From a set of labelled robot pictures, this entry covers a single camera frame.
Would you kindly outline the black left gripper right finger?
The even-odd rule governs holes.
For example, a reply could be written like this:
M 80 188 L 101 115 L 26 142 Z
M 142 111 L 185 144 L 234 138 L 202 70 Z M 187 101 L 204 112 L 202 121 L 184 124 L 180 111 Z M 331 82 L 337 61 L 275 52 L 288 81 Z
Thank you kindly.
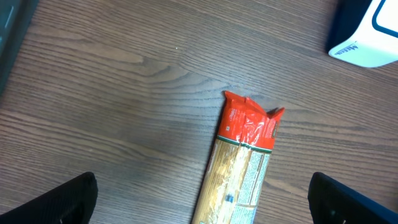
M 308 202 L 314 224 L 397 224 L 395 212 L 321 172 L 312 176 Z

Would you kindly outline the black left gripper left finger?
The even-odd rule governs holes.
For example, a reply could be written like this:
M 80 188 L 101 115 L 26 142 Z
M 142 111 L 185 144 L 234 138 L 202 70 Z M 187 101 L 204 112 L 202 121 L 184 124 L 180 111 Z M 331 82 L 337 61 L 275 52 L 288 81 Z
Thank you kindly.
M 88 224 L 96 206 L 94 173 L 85 172 L 1 215 L 1 224 Z

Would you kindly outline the red snack package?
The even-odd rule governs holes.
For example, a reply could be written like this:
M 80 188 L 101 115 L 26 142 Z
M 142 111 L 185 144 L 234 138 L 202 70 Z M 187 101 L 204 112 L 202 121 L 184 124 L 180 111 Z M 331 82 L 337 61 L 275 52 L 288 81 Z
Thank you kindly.
M 285 111 L 266 112 L 249 97 L 224 93 L 221 123 L 192 222 L 252 224 Z

